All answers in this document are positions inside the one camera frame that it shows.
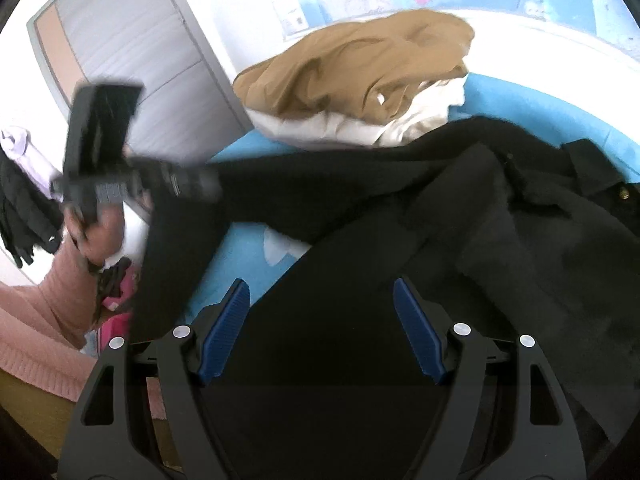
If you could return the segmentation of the person's left hand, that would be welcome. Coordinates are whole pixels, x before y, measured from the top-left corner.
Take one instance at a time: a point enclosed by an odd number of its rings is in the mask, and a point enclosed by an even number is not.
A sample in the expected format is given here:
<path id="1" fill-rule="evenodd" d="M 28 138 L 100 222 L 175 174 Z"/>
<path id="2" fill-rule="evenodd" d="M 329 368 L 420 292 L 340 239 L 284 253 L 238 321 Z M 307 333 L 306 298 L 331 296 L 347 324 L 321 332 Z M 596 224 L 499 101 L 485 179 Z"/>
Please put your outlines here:
<path id="1" fill-rule="evenodd" d="M 148 224 L 128 205 L 98 207 L 98 220 L 88 223 L 75 207 L 65 205 L 64 226 L 81 255 L 96 266 L 114 263 L 120 257 L 140 260 L 144 252 Z"/>

